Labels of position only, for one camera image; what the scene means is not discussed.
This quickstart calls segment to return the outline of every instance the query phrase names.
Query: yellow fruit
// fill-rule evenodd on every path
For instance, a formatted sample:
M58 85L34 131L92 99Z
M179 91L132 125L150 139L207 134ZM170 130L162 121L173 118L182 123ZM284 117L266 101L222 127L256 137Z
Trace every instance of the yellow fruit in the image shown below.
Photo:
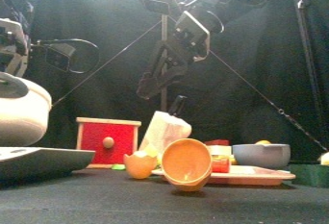
M260 140L256 144L272 144L269 140Z
M321 156L321 165L329 165L329 152Z

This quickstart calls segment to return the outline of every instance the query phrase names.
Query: grey bowl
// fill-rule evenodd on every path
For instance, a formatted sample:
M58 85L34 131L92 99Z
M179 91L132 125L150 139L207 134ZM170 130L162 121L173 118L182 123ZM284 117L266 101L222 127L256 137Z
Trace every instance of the grey bowl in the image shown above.
M290 161L289 144L233 145L233 155L239 165L284 169Z

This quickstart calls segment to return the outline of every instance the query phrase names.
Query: orange bowl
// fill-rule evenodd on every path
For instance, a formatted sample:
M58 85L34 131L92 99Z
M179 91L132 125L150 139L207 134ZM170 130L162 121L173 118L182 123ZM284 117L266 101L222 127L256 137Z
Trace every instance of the orange bowl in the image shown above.
M193 138L174 141L163 152L162 170L169 182L179 190L199 190L213 172L213 158L207 146Z

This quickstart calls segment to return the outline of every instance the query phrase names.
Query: tray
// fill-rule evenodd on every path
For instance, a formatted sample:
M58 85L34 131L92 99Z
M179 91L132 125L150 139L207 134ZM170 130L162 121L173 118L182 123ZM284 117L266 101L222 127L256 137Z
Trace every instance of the tray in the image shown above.
M95 151L43 147L0 147L0 183L84 169Z
M154 175L162 176L161 169L151 171ZM254 185L254 186L278 186L282 181L293 180L294 174L286 171L277 171L257 166L231 165L229 173L213 173L207 184L225 185Z

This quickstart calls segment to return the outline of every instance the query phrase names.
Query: drawer knob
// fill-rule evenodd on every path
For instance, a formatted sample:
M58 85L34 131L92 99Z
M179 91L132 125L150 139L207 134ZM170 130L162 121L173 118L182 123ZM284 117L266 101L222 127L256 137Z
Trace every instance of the drawer knob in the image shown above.
M111 149L111 148L114 147L114 145L115 145L115 140L114 140L114 138L112 138L112 137L106 137L106 138L103 139L103 145L104 145L104 147L106 147L107 149Z

